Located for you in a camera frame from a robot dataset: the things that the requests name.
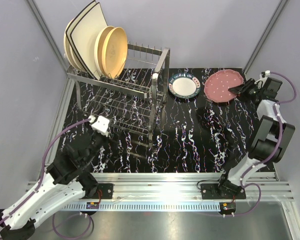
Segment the pink dotted plate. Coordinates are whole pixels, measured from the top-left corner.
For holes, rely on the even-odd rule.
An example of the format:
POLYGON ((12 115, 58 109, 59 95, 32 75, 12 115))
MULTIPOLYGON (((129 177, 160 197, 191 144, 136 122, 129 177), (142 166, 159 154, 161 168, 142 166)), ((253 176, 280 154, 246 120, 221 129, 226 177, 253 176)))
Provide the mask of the pink dotted plate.
POLYGON ((232 69, 219 70, 212 74, 204 84, 206 97, 215 103, 227 103, 237 95, 230 92, 230 88, 244 83, 244 78, 232 69))

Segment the white plate teal rim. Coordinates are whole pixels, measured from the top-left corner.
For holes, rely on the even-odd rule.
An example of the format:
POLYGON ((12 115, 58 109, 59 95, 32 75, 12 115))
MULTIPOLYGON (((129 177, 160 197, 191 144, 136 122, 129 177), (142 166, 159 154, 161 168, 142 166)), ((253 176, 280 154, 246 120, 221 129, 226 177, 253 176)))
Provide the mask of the white plate teal rim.
POLYGON ((168 80, 169 91, 177 98, 196 97, 201 90, 201 82, 190 73, 177 73, 168 80))

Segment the yellow round plate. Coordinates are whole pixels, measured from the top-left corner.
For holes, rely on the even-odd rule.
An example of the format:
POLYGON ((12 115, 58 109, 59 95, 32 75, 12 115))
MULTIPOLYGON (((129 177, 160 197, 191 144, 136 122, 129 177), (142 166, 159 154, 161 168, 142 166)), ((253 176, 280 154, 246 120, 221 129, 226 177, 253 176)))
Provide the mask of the yellow round plate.
POLYGON ((101 63, 105 77, 115 79, 126 64, 128 55, 128 39, 122 27, 114 27, 109 31, 102 46, 101 63))

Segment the white round plate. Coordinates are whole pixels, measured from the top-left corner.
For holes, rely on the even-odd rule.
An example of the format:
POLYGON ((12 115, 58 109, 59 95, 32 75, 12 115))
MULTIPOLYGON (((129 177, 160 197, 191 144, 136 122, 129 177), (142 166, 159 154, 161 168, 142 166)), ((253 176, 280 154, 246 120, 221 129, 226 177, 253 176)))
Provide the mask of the white round plate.
POLYGON ((103 74, 103 67, 102 67, 102 49, 105 42, 107 35, 113 30, 114 26, 107 26, 104 27, 96 37, 95 44, 94 44, 94 62, 96 65, 97 72, 100 76, 103 74))

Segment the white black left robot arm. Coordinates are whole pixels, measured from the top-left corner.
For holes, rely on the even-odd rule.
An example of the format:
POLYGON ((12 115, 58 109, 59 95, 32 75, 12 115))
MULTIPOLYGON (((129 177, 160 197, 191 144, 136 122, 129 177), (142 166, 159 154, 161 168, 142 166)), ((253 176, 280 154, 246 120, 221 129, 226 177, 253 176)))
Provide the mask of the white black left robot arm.
POLYGON ((0 209, 0 240, 28 240, 35 230, 67 204, 97 195, 98 182, 86 171, 107 137, 94 132, 80 148, 66 146, 42 178, 6 209, 0 209))

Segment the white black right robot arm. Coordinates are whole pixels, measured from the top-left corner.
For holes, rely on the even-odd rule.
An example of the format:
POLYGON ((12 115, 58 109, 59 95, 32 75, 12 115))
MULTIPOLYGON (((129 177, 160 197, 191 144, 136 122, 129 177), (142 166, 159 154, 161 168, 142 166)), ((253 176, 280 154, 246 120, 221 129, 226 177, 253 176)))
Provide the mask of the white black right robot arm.
POLYGON ((230 92, 253 100, 257 105, 258 126, 248 143, 245 157, 219 178, 216 192, 223 199, 244 193, 246 181, 270 163, 279 162, 295 133, 295 126, 287 123, 280 113, 281 102, 276 96, 282 81, 265 77, 230 88, 230 92))

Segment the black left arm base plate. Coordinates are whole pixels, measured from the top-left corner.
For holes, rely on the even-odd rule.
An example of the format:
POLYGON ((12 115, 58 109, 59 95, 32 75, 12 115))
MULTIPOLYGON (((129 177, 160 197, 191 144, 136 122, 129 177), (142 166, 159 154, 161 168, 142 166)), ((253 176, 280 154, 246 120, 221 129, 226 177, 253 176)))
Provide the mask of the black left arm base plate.
POLYGON ((83 199, 99 199, 101 200, 111 200, 113 198, 114 193, 114 184, 113 183, 100 183, 97 187, 97 191, 94 195, 90 197, 83 197, 83 199))

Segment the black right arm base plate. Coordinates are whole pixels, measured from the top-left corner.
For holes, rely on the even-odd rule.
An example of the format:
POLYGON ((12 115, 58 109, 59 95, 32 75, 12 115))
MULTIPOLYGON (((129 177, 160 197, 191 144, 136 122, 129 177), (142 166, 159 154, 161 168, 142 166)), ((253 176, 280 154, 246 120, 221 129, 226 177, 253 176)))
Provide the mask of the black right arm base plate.
POLYGON ((227 187, 218 183, 201 183, 199 185, 203 200, 245 200, 246 192, 240 186, 227 187))

